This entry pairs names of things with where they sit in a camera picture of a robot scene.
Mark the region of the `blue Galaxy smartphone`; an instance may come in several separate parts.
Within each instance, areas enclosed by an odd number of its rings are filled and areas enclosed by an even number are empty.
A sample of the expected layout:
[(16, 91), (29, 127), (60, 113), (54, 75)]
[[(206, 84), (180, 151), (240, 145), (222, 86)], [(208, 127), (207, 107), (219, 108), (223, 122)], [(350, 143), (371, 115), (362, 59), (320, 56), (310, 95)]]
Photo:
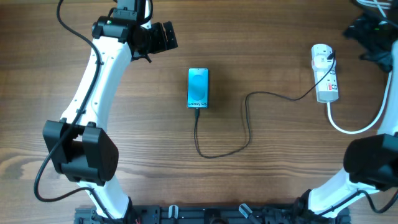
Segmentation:
[(209, 72), (207, 68), (188, 69), (187, 108), (207, 108)]

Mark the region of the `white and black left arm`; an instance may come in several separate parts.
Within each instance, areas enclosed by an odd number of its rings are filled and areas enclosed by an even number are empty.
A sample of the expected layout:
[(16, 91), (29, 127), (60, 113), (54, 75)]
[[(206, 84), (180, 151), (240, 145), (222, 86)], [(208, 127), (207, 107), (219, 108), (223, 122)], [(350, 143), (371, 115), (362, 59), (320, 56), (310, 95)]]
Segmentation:
[(92, 27), (91, 56), (79, 87), (58, 121), (47, 121), (45, 163), (88, 193), (91, 219), (137, 223), (130, 197), (116, 177), (119, 151), (107, 135), (111, 105), (128, 65), (177, 47), (170, 22), (151, 23), (152, 1), (118, 1)]

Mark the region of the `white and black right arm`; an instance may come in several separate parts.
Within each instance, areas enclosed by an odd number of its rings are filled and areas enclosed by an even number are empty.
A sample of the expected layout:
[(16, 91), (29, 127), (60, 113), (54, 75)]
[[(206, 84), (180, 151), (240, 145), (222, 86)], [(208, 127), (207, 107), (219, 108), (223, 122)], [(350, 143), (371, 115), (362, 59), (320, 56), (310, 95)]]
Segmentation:
[(397, 41), (388, 53), (389, 73), (382, 102), (382, 124), (377, 135), (354, 140), (347, 148), (343, 168), (322, 186), (306, 191), (285, 217), (289, 223), (347, 223), (348, 206), (366, 197), (375, 213), (384, 213), (397, 201), (393, 196), (381, 209), (371, 194), (397, 187)]

